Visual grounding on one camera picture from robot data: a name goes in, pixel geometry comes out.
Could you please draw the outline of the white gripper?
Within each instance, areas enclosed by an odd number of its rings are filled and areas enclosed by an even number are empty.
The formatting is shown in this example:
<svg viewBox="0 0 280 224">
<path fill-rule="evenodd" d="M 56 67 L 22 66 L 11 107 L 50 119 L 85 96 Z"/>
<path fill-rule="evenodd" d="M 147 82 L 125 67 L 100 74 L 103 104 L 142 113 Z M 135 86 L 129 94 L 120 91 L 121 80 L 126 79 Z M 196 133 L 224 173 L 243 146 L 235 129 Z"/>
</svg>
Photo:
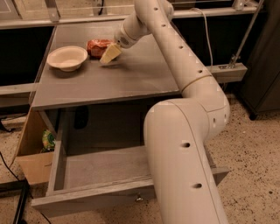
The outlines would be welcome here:
<svg viewBox="0 0 280 224">
<path fill-rule="evenodd" d="M 115 43 L 110 44 L 101 56 L 100 62 L 102 64 L 108 64 L 118 57 L 122 53 L 121 47 L 131 48 L 137 42 L 137 30 L 129 20 L 124 20 L 115 30 L 114 39 Z"/>
</svg>

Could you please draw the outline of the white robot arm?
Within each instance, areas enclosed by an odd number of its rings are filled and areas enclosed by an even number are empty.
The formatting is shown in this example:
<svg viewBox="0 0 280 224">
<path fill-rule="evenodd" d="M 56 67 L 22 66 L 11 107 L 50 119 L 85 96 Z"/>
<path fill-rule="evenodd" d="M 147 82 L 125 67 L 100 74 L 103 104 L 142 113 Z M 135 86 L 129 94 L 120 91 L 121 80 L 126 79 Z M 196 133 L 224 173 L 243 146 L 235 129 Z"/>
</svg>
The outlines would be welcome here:
<svg viewBox="0 0 280 224">
<path fill-rule="evenodd" d="M 144 143 L 164 224 L 228 224 L 205 141 L 228 123 L 228 99 L 216 79 L 172 27 L 168 0 L 135 0 L 115 32 L 123 48 L 150 34 L 164 56 L 180 98 L 154 105 L 144 120 Z"/>
</svg>

